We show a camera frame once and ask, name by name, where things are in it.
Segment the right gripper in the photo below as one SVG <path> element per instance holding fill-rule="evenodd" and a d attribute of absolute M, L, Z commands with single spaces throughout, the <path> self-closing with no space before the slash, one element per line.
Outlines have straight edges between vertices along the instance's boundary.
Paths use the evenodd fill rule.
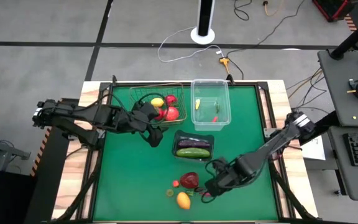
<path fill-rule="evenodd" d="M 211 195 L 222 195 L 241 185 L 241 179 L 235 171 L 234 166 L 230 165 L 225 159 L 214 159 L 207 163 L 207 167 L 211 164 L 214 172 L 206 170 L 213 177 L 206 181 L 206 189 Z M 204 187 L 196 187 L 195 192 L 206 192 Z M 202 203 L 211 203 L 214 197 L 202 196 Z"/>

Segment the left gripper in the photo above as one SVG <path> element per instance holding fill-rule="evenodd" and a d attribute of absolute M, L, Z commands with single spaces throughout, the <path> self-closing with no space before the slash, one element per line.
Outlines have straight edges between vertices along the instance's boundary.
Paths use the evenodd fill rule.
<path fill-rule="evenodd" d="M 135 103 L 131 110 L 132 117 L 135 122 L 135 129 L 139 132 L 148 132 L 148 136 L 144 136 L 144 140 L 150 144 L 150 146 L 157 147 L 163 139 L 163 129 L 159 126 L 153 128 L 148 126 L 152 124 L 154 118 L 160 115 L 158 109 L 156 109 L 150 103 Z"/>

